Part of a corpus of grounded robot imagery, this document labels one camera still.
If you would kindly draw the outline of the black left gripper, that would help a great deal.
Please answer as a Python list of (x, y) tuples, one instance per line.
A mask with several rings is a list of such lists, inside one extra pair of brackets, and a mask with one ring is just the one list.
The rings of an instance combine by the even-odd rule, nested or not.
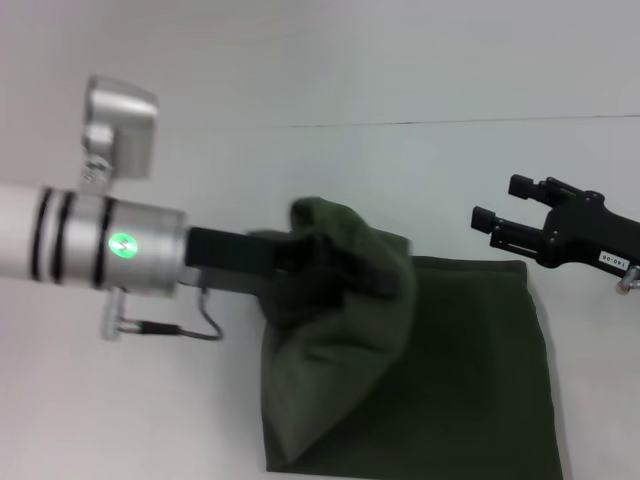
[(311, 303), (339, 303), (346, 291), (382, 299), (393, 299), (400, 293), (395, 273), (339, 248), (325, 235), (301, 240), (299, 255), (289, 241), (192, 227), (187, 234), (184, 265), (270, 277), (301, 263), (300, 290)]

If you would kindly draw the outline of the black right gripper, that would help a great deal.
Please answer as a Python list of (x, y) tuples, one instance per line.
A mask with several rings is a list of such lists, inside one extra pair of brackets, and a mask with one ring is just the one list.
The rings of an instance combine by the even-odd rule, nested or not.
[(521, 256), (538, 256), (546, 268), (581, 263), (610, 274), (639, 264), (639, 223), (604, 205), (604, 196), (582, 191), (553, 177), (539, 182), (512, 175), (508, 194), (548, 206), (542, 231), (496, 216), (476, 206), (471, 228), (490, 236), (490, 246)]

